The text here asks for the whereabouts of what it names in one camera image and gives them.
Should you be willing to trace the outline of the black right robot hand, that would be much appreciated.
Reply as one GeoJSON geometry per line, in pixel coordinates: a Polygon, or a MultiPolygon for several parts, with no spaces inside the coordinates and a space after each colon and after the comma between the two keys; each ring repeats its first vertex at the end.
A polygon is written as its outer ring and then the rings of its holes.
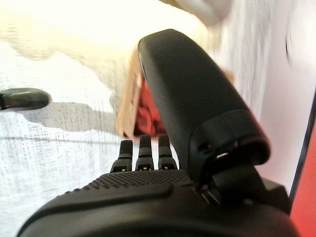
{"type": "Polygon", "coordinates": [[[46,203],[20,237],[297,237],[283,185],[263,179],[268,138],[233,85],[173,29],[143,37],[138,55],[167,134],[152,169],[142,136],[121,142],[111,172],[46,203]]]}

